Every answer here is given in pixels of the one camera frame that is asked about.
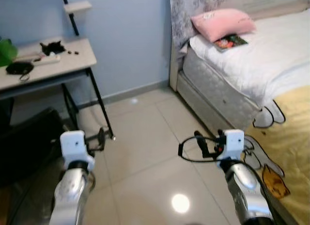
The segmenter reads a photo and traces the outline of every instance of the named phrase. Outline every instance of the tile floor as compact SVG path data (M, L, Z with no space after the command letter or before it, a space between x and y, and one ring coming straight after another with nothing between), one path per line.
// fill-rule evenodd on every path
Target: tile floor
M221 170L177 156L179 142L195 130L206 132L175 93L158 89L106 109L116 141L107 140L104 152L95 157L97 185L85 224L239 224ZM104 124L99 106L83 109L79 124L87 135L95 134ZM177 206L183 207L174 209L177 194Z

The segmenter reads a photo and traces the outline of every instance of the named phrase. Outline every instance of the headboard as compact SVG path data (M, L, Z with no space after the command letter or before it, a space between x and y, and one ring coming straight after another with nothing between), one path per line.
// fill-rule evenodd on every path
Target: headboard
M180 57L179 50L189 38L197 34L190 17L220 8L236 8L252 15L254 19L280 16L309 8L309 0L170 0L172 47L170 85L176 90Z

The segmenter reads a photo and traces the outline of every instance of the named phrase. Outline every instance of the desk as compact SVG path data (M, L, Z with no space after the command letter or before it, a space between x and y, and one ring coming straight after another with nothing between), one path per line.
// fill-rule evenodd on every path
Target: desk
M0 67L0 100L13 98L15 96L40 90L53 85L62 85L64 100L75 128L78 129L76 113L78 108L74 103L65 83L80 77L88 76L91 78L98 102L107 121L110 137L115 139L107 112L105 110L100 92L93 76L91 66L97 63L92 47L86 38L65 39L62 37L50 38L41 41L45 45L50 42L61 40L61 44L67 51L60 53L61 60L58 63L35 66L29 73L30 78L27 81L20 81L19 75L7 75L5 68ZM31 55L41 52L40 43L33 43L18 48L18 55Z

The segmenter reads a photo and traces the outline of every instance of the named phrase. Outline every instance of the baseboard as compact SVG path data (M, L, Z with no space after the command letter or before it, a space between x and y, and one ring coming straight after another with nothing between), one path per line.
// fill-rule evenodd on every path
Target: baseboard
M110 104L110 103L113 103L113 102L116 102L116 101L119 101L119 100L124 100L124 99L131 98L131 97L143 94L143 93L147 93L147 92L155 90L155 89L160 89L160 88L168 87L168 85L169 85L169 81L168 80L164 80L164 81L148 84L148 85L145 85L145 86L141 86L141 87L125 90L125 91L122 91L122 92L119 92L119 93L115 93L115 94L112 94L112 95L103 96L102 100L103 100L103 103ZM89 106L96 105L96 104L98 104L98 101L94 100L94 101L90 101L90 102L86 102L86 103L80 104L77 107L79 109L84 109L84 108L87 108Z

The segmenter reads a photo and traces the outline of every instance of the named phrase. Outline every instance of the book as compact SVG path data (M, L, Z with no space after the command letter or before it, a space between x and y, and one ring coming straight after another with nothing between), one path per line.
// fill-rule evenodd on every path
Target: book
M247 42L237 34L227 35L214 42L214 46L219 52L225 52L230 48L245 45Z

